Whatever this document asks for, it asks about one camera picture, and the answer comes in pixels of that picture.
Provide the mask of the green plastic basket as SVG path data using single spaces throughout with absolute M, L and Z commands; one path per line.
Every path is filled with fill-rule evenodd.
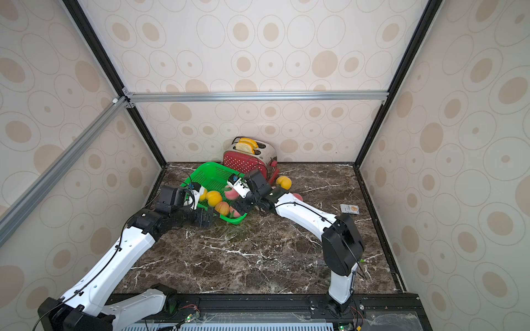
M 243 178 L 244 174 L 237 172 L 236 170 L 227 168 L 221 164 L 215 162 L 207 162 L 200 165 L 181 185 L 187 187 L 190 182 L 199 183 L 202 187 L 210 191 L 217 191 L 221 194 L 223 201 L 227 204 L 232 205 L 233 201 L 228 200 L 224 193 L 226 192 L 226 186 L 228 180 L 233 176 L 237 175 L 239 178 Z

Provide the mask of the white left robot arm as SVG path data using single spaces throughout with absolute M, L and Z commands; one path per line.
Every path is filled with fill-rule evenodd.
M 118 303 L 110 295 L 138 259 L 170 230 L 210 222 L 211 211 L 199 208 L 205 188 L 163 186 L 154 209 L 143 208 L 123 225 L 120 237 L 92 269 L 59 299 L 47 298 L 38 308 L 36 326 L 44 330 L 122 330 L 159 314 L 173 317 L 178 301 L 173 289 L 156 285 Z

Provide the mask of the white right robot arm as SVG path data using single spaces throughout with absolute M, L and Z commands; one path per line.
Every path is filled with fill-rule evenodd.
M 351 303 L 354 280 L 365 249 L 351 216 L 321 211 L 280 186 L 274 188 L 258 170 L 243 178 L 232 175 L 227 184 L 238 194 L 232 206 L 240 214 L 258 208 L 293 221 L 321 241 L 324 262 L 331 270 L 329 305 L 345 310 Z

